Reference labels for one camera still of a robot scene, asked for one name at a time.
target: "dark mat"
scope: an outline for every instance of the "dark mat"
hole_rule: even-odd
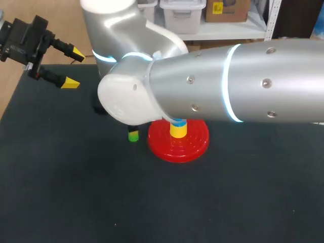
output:
[[[95,114],[96,66],[50,66],[59,90],[25,75],[0,121],[0,242],[324,241],[324,127],[209,122],[185,165],[156,158]]]

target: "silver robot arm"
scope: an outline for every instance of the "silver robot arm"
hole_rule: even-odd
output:
[[[140,125],[161,118],[172,122],[176,118],[324,121],[323,42],[275,40],[184,54],[178,38],[167,30],[153,31],[154,24],[143,20],[135,1],[127,2],[113,14],[98,14],[87,6],[88,0],[82,0],[93,48],[101,57],[116,56],[114,68],[101,72],[98,96],[120,122]],[[115,49],[101,37],[96,40],[98,34],[89,30],[95,25],[101,26],[97,31],[105,35],[106,43],[112,40],[117,45]],[[163,59],[156,58],[157,52]],[[103,58],[97,61],[107,65]]]

